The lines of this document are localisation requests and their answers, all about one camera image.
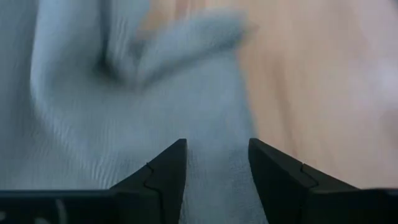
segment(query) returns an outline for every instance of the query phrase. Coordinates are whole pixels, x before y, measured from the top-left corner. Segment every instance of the towel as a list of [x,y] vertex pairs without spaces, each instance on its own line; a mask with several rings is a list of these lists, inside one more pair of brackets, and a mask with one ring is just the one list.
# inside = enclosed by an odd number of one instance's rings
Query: towel
[[234,12],[137,37],[147,0],[0,1],[0,189],[107,189],[188,139],[181,223],[266,223]]

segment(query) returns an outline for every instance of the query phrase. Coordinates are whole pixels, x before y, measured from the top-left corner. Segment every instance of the wooden table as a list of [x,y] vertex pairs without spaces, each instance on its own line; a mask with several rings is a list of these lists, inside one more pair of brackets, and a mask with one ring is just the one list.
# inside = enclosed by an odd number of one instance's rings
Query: wooden table
[[261,139],[357,187],[398,187],[398,1],[153,2],[151,29],[246,12],[257,28],[239,56]]

